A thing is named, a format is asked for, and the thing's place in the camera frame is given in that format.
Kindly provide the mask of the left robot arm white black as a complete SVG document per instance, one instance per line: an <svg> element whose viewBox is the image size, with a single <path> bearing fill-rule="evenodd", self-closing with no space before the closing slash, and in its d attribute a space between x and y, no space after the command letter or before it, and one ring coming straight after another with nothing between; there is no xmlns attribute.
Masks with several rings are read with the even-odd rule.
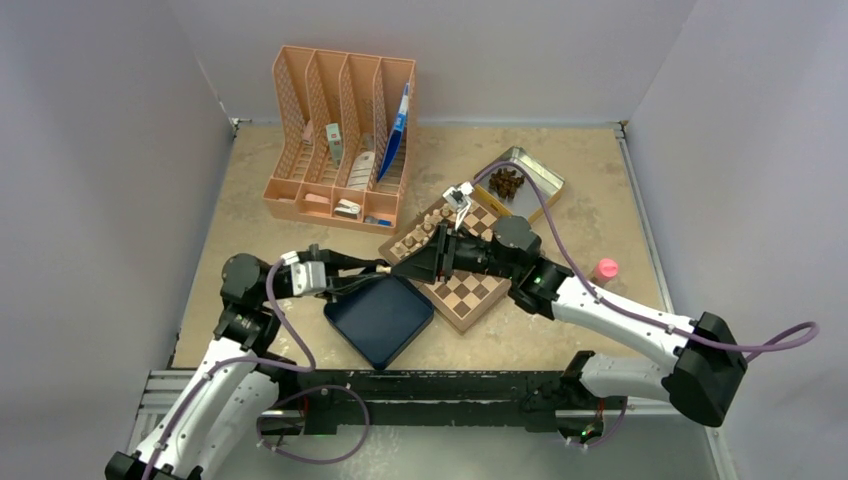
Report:
<svg viewBox="0 0 848 480"><path fill-rule="evenodd" d="M282 299L335 301L388 275L381 259L360 259L313 244L270 264L239 253L221 271L223 310L201 364L153 432L130 453L115 453L108 479L209 479L249 421L297 399L314 354L285 316Z"/></svg>

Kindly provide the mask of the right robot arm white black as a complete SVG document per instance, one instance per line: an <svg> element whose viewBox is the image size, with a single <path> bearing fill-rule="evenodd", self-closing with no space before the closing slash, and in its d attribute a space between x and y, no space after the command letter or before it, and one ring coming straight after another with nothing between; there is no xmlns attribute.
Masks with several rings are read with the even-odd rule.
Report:
<svg viewBox="0 0 848 480"><path fill-rule="evenodd" d="M724 423L748 363L723 318L662 312L584 283L574 270L548 259L541 245L520 216L497 219L487 236L443 220L394 241L390 250L398 260L391 271L429 284L457 272L507 279L509 297L525 312L587 328L641 353L630 360L576 355L561 381L573 406L638 397L668 402L700 425Z"/></svg>

